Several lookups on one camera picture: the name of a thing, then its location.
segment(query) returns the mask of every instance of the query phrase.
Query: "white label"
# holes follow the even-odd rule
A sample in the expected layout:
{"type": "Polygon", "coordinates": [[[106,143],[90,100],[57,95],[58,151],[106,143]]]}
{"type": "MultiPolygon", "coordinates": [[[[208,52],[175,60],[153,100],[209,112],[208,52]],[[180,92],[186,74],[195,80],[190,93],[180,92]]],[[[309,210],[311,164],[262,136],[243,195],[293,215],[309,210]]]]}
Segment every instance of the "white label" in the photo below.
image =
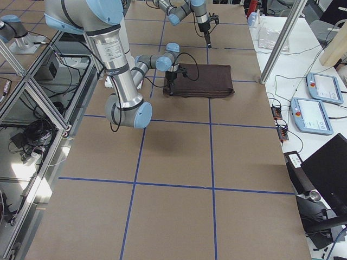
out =
{"type": "Polygon", "coordinates": [[[297,154],[290,154],[289,159],[291,160],[292,164],[294,165],[295,168],[300,168],[301,167],[301,161],[298,157],[297,154]]]}
{"type": "Polygon", "coordinates": [[[107,43],[97,43],[96,45],[102,61],[112,62],[123,56],[118,40],[107,43]]]}

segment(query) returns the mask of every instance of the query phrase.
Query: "robotic arm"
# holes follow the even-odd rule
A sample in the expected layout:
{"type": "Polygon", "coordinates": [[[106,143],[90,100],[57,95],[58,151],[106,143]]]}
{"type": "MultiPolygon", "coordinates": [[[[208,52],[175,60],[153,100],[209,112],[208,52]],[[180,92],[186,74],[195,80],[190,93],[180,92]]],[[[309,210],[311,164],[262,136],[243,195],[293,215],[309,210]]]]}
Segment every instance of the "robotic arm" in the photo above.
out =
{"type": "Polygon", "coordinates": [[[10,50],[19,54],[33,54],[40,46],[34,41],[44,41],[42,36],[31,36],[17,16],[5,15],[0,18],[0,39],[8,43],[13,38],[16,42],[10,46],[10,50]]]}
{"type": "Polygon", "coordinates": [[[115,93],[105,106],[106,116],[116,125],[145,128],[152,116],[152,107],[144,102],[136,86],[147,71],[167,71],[175,63],[179,46],[168,44],[162,56],[140,56],[130,68],[119,32],[123,20],[120,0],[45,0],[46,23],[57,30],[84,34],[93,39],[98,54],[111,78],[115,93]]]}
{"type": "Polygon", "coordinates": [[[207,14],[204,0],[184,0],[184,4],[179,7],[173,6],[170,3],[170,0],[153,0],[153,4],[167,14],[169,21],[173,26],[178,25],[191,12],[193,12],[200,32],[204,33],[208,48],[212,48],[209,32],[211,29],[210,22],[215,21],[217,25],[219,24],[219,18],[218,15],[212,14],[211,16],[210,14],[207,14]]]}

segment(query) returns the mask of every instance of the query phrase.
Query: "metal frame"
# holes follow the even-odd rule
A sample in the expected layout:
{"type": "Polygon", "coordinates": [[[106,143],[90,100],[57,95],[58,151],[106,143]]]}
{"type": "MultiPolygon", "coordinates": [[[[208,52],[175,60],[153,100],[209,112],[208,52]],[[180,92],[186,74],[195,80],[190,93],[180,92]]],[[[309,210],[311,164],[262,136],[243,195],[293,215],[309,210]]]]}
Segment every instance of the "metal frame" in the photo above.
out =
{"type": "Polygon", "coordinates": [[[51,159],[52,159],[52,157],[53,157],[53,155],[54,155],[54,153],[58,147],[58,144],[59,144],[63,134],[64,134],[64,130],[59,130],[57,132],[55,140],[52,143],[52,145],[51,145],[51,147],[47,153],[45,162],[42,164],[42,167],[41,167],[39,173],[37,174],[37,176],[33,179],[33,181],[31,183],[29,183],[29,185],[27,187],[27,190],[28,190],[27,195],[26,195],[27,198],[25,200],[25,203],[24,203],[18,217],[16,218],[16,224],[14,226],[12,236],[10,237],[10,240],[8,241],[6,250],[4,252],[1,252],[1,256],[3,258],[6,258],[12,249],[13,243],[19,234],[19,230],[21,229],[22,224],[25,220],[25,217],[27,216],[28,211],[29,211],[34,199],[35,199],[37,189],[41,183],[41,180],[43,179],[43,176],[44,176],[47,168],[49,167],[49,163],[50,163],[50,161],[51,161],[51,159]]]}
{"type": "Polygon", "coordinates": [[[13,67],[18,75],[24,77],[27,71],[23,68],[23,66],[17,61],[15,56],[9,50],[9,48],[5,45],[5,43],[0,39],[0,53],[5,57],[5,59],[9,62],[9,64],[13,67]]]}
{"type": "MultiPolygon", "coordinates": [[[[53,42],[59,40],[63,33],[58,32],[52,39],[53,42]]],[[[55,44],[53,42],[50,42],[49,44],[51,46],[54,46],[55,44]]],[[[21,80],[17,83],[17,85],[14,87],[14,91],[9,95],[8,99],[5,101],[3,106],[0,108],[0,122],[2,122],[6,116],[9,114],[13,106],[18,101],[21,94],[26,90],[28,94],[31,96],[31,98],[37,103],[37,105],[43,110],[43,112],[51,119],[52,123],[57,127],[58,131],[56,134],[56,137],[50,146],[48,150],[48,154],[45,158],[45,161],[42,163],[41,169],[39,172],[37,172],[32,178],[22,180],[22,179],[14,179],[14,178],[1,178],[0,181],[3,183],[17,183],[19,181],[26,181],[28,182],[27,188],[23,191],[23,194],[25,194],[26,200],[25,203],[19,212],[18,216],[16,217],[16,223],[13,226],[13,228],[6,229],[4,231],[4,237],[6,237],[6,241],[4,243],[4,247],[0,251],[0,258],[6,259],[11,254],[13,254],[13,247],[14,243],[17,241],[17,237],[20,233],[23,233],[24,230],[22,229],[23,223],[26,220],[26,217],[32,218],[32,216],[29,216],[29,210],[33,206],[33,202],[35,199],[37,199],[37,190],[40,186],[41,181],[45,178],[45,175],[49,169],[50,162],[53,159],[55,153],[57,152],[57,149],[59,147],[59,144],[62,140],[63,135],[66,133],[66,130],[70,127],[69,121],[71,117],[74,114],[74,110],[76,109],[76,106],[80,100],[80,98],[83,96],[84,92],[92,93],[90,89],[93,89],[91,87],[90,89],[86,89],[88,86],[93,85],[97,82],[97,74],[93,62],[89,65],[88,68],[86,68],[85,77],[83,77],[80,87],[76,90],[75,95],[73,97],[73,100],[71,102],[70,108],[68,111],[66,111],[65,118],[57,111],[56,107],[53,105],[47,94],[43,91],[43,89],[40,87],[40,85],[36,82],[34,79],[34,75],[38,71],[39,67],[42,65],[44,59],[51,53],[52,49],[49,46],[46,46],[46,48],[43,50],[43,52],[36,58],[34,63],[31,65],[31,67],[26,71],[21,64],[16,60],[15,56],[9,51],[7,46],[0,40],[0,53],[4,55],[4,57],[8,60],[8,62],[12,65],[16,73],[20,76],[22,76],[21,80]]],[[[53,179],[56,178],[55,172],[56,168],[59,166],[54,166],[54,169],[52,169],[52,173],[54,176],[49,175],[49,181],[53,182],[53,179]]]]}
{"type": "Polygon", "coordinates": [[[33,79],[29,79],[27,84],[29,88],[26,88],[26,91],[34,98],[39,107],[50,117],[57,128],[68,129],[68,123],[66,123],[63,116],[57,111],[40,85],[38,85],[33,79]]]}
{"type": "Polygon", "coordinates": [[[280,33],[280,36],[278,37],[278,40],[276,41],[276,44],[270,54],[270,57],[264,67],[264,70],[260,77],[260,83],[265,84],[268,80],[273,68],[275,67],[275,64],[282,52],[283,46],[288,39],[290,33],[292,32],[292,29],[294,28],[301,12],[303,11],[305,5],[307,3],[307,0],[296,0],[294,3],[293,8],[291,9],[291,12],[286,20],[286,23],[284,24],[282,31],[280,33]]]}

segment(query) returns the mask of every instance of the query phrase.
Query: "black cable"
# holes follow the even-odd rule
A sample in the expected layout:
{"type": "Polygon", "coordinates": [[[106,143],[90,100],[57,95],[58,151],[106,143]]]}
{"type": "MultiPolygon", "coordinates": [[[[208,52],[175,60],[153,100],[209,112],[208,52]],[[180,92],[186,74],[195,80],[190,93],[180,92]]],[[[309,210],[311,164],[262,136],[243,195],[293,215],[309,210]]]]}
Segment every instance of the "black cable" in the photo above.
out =
{"type": "Polygon", "coordinates": [[[30,111],[34,111],[35,108],[33,107],[29,107],[29,105],[21,98],[19,97],[19,100],[23,103],[23,105],[25,105],[30,111]]]}
{"type": "Polygon", "coordinates": [[[8,79],[7,77],[0,77],[0,79],[11,81],[11,80],[8,79]]]}
{"type": "Polygon", "coordinates": [[[171,4],[171,0],[169,0],[169,4],[170,4],[173,8],[177,8],[177,6],[171,4]]]}
{"type": "Polygon", "coordinates": [[[334,243],[332,244],[332,247],[331,247],[331,249],[330,249],[330,251],[329,251],[329,254],[328,254],[327,257],[326,257],[326,260],[329,260],[329,257],[330,257],[330,255],[331,255],[331,253],[332,253],[332,250],[334,249],[336,243],[338,242],[339,237],[340,237],[340,236],[342,235],[342,233],[345,232],[346,230],[347,230],[347,226],[346,226],[343,230],[341,230],[340,233],[337,235],[337,237],[336,237],[336,239],[335,239],[334,243]]]}
{"type": "Polygon", "coordinates": [[[196,35],[199,36],[200,38],[205,38],[205,36],[201,36],[201,35],[197,32],[197,29],[196,29],[196,22],[195,22],[195,14],[194,14],[194,13],[193,13],[193,21],[194,21],[194,29],[195,29],[196,35]]]}
{"type": "MultiPolygon", "coordinates": [[[[48,38],[46,35],[39,34],[39,33],[37,33],[37,32],[33,32],[33,31],[28,31],[28,32],[29,32],[29,33],[32,33],[32,34],[37,34],[37,35],[40,35],[40,36],[45,37],[47,40],[49,40],[49,43],[52,44],[52,45],[54,45],[55,48],[56,48],[56,49],[59,51],[59,53],[61,54],[61,51],[60,51],[60,49],[58,48],[58,46],[53,42],[53,40],[51,40],[50,38],[48,38]]],[[[76,70],[78,71],[79,77],[80,77],[80,79],[81,79],[81,73],[80,73],[79,69],[67,65],[67,64],[66,64],[66,60],[65,60],[65,63],[63,63],[63,62],[59,59],[60,57],[59,57],[58,54],[55,52],[55,50],[53,49],[53,47],[50,46],[50,45],[48,45],[48,47],[50,47],[50,48],[52,49],[52,51],[56,54],[58,61],[59,61],[62,65],[64,65],[64,66],[67,67],[67,69],[68,69],[68,71],[69,71],[69,74],[70,74],[70,85],[69,85],[69,88],[70,88],[71,85],[72,85],[72,73],[71,73],[71,70],[70,70],[70,69],[71,69],[71,68],[72,68],[72,69],[76,69],[76,70]]]]}
{"type": "Polygon", "coordinates": [[[150,5],[147,3],[147,0],[145,0],[145,1],[146,1],[146,5],[149,6],[150,8],[153,8],[153,9],[160,9],[159,7],[152,7],[152,6],[150,6],[150,5]]]}
{"type": "Polygon", "coordinates": [[[301,149],[300,149],[300,151],[298,153],[301,153],[302,150],[304,149],[304,142],[303,142],[303,140],[300,137],[298,137],[295,133],[293,133],[292,131],[288,130],[288,132],[292,133],[293,135],[295,135],[300,140],[300,142],[301,142],[301,149]]]}
{"type": "Polygon", "coordinates": [[[88,57],[88,60],[89,60],[88,66],[87,66],[87,68],[84,70],[83,74],[82,74],[81,77],[80,77],[79,82],[77,83],[77,85],[76,85],[74,88],[70,89],[70,87],[72,86],[72,84],[70,84],[69,87],[68,87],[65,91],[63,91],[63,92],[55,92],[55,91],[53,91],[53,90],[51,90],[51,89],[49,89],[49,88],[47,88],[47,87],[41,86],[42,88],[44,88],[44,89],[46,89],[46,90],[48,90],[48,91],[54,93],[54,95],[49,96],[49,98],[53,98],[53,97],[59,96],[59,95],[65,95],[65,94],[68,94],[68,93],[73,92],[73,91],[75,91],[76,89],[78,89],[78,88],[80,87],[80,85],[81,85],[82,79],[85,77],[85,75],[86,75],[86,73],[87,73],[87,71],[88,71],[88,68],[89,68],[89,66],[90,66],[90,64],[91,64],[91,59],[90,59],[89,57],[88,57]]]}
{"type": "Polygon", "coordinates": [[[280,108],[282,107],[282,104],[281,104],[281,102],[278,99],[275,99],[274,97],[269,97],[268,100],[277,101],[279,103],[280,108]]]}
{"type": "Polygon", "coordinates": [[[339,118],[332,118],[332,117],[328,117],[329,119],[344,119],[344,118],[347,118],[347,116],[341,116],[339,118]]]}
{"type": "Polygon", "coordinates": [[[56,137],[56,129],[49,120],[41,117],[40,119],[30,123],[24,129],[23,136],[23,153],[31,155],[36,146],[41,146],[45,148],[45,152],[42,152],[42,159],[44,160],[47,151],[56,137]]]}
{"type": "MultiPolygon", "coordinates": [[[[313,48],[311,48],[311,49],[303,50],[303,51],[301,51],[301,52],[299,52],[299,53],[281,53],[281,55],[294,55],[294,54],[301,54],[301,53],[304,53],[304,52],[306,52],[306,51],[313,50],[313,49],[317,48],[318,46],[320,46],[320,44],[319,44],[319,45],[317,45],[317,46],[314,46],[314,47],[313,47],[313,48]]],[[[266,53],[266,52],[264,52],[264,51],[256,51],[256,53],[270,54],[270,53],[266,53]]]]}
{"type": "Polygon", "coordinates": [[[181,55],[183,55],[183,54],[186,54],[186,55],[188,55],[189,57],[191,57],[191,58],[193,59],[193,61],[195,62],[195,65],[196,65],[196,71],[197,71],[196,79],[192,79],[192,78],[190,78],[188,75],[187,75],[187,78],[188,78],[189,80],[191,80],[191,81],[197,81],[197,80],[199,79],[199,77],[200,77],[200,73],[199,73],[199,66],[197,65],[196,60],[195,60],[194,57],[191,56],[189,53],[180,53],[180,54],[177,55],[177,59],[178,59],[181,55]]]}
{"type": "Polygon", "coordinates": [[[80,44],[82,44],[89,52],[91,55],[94,56],[94,58],[101,64],[102,66],[102,69],[105,69],[105,65],[104,63],[102,62],[102,60],[99,59],[98,56],[96,56],[96,54],[94,52],[92,52],[92,50],[89,49],[89,47],[84,43],[84,42],[81,42],[80,40],[78,40],[73,34],[68,34],[70,35],[73,39],[75,39],[76,41],[78,41],[80,44]]]}
{"type": "MultiPolygon", "coordinates": [[[[33,31],[28,31],[28,32],[29,32],[29,33],[32,33],[32,34],[37,34],[37,35],[40,35],[40,36],[43,36],[43,37],[47,38],[47,40],[49,40],[49,42],[50,42],[52,45],[54,45],[54,46],[56,47],[57,51],[59,51],[59,53],[62,54],[62,52],[60,51],[60,49],[58,48],[58,46],[53,42],[53,40],[51,40],[50,38],[48,38],[46,35],[39,34],[39,33],[37,33],[37,32],[33,32],[33,31]]],[[[67,64],[66,64],[66,60],[65,60],[65,63],[63,63],[60,59],[58,59],[58,60],[59,60],[59,61],[61,62],[61,64],[63,64],[64,66],[66,66],[66,67],[68,67],[68,68],[70,68],[70,69],[77,70],[78,73],[79,73],[79,76],[81,76],[79,69],[67,65],[67,64]]]]}
{"type": "Polygon", "coordinates": [[[165,88],[167,87],[168,85],[164,85],[164,86],[157,86],[153,83],[153,81],[151,81],[148,77],[145,77],[145,79],[147,79],[153,86],[157,87],[157,88],[165,88]]]}
{"type": "Polygon", "coordinates": [[[110,128],[112,130],[113,133],[117,132],[119,130],[119,127],[120,127],[120,124],[121,124],[121,114],[122,114],[122,107],[121,107],[121,103],[120,103],[120,96],[119,96],[119,91],[118,91],[118,87],[114,81],[114,78],[113,76],[110,76],[110,79],[112,80],[113,84],[114,84],[114,88],[115,88],[115,91],[117,92],[117,96],[118,96],[118,102],[119,102],[119,111],[120,111],[120,115],[119,115],[119,124],[117,126],[117,129],[116,130],[113,130],[112,128],[112,123],[110,122],[110,128]]]}
{"type": "Polygon", "coordinates": [[[276,77],[283,77],[283,78],[288,79],[288,80],[305,79],[306,78],[306,77],[285,77],[285,76],[282,76],[282,75],[276,75],[275,76],[275,95],[280,97],[280,98],[282,98],[282,99],[284,99],[284,100],[286,100],[286,101],[288,101],[289,103],[291,102],[289,99],[287,99],[287,98],[277,94],[277,79],[276,79],[276,77]]]}

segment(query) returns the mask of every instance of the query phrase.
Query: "electronic device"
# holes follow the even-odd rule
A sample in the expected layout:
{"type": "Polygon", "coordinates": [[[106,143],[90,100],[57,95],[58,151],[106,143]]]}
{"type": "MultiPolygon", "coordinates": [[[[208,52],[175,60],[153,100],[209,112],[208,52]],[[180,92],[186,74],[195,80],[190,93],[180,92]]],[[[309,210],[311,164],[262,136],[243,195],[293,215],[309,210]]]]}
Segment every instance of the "electronic device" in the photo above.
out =
{"type": "Polygon", "coordinates": [[[336,215],[347,215],[347,139],[335,135],[301,167],[336,215]]]}
{"type": "Polygon", "coordinates": [[[331,208],[297,198],[303,227],[319,249],[336,241],[341,225],[347,225],[346,158],[347,139],[337,134],[305,161],[291,160],[294,167],[301,162],[305,175],[331,208]]]}
{"type": "Polygon", "coordinates": [[[301,132],[333,134],[332,126],[322,101],[294,97],[291,101],[291,110],[294,122],[301,132]]]}
{"type": "Polygon", "coordinates": [[[310,95],[314,99],[334,104],[343,104],[343,97],[336,77],[308,73],[306,81],[310,95]]]}
{"type": "Polygon", "coordinates": [[[51,52],[44,61],[41,67],[39,67],[34,78],[36,80],[53,80],[59,69],[59,62],[55,57],[54,53],[51,52]]]}
{"type": "Polygon", "coordinates": [[[298,194],[309,194],[315,187],[306,176],[304,170],[301,167],[303,160],[297,151],[284,153],[286,166],[288,169],[289,177],[297,190],[298,194]]]}
{"type": "MultiPolygon", "coordinates": [[[[296,199],[304,230],[307,232],[307,235],[316,248],[325,248],[336,241],[338,234],[342,230],[341,226],[331,226],[313,233],[307,231],[307,228],[313,223],[322,223],[327,220],[329,221],[329,219],[334,219],[334,217],[336,217],[335,213],[332,210],[328,210],[320,201],[311,202],[298,196],[296,196],[296,199]]],[[[344,236],[340,236],[338,241],[345,241],[344,236]]]]}

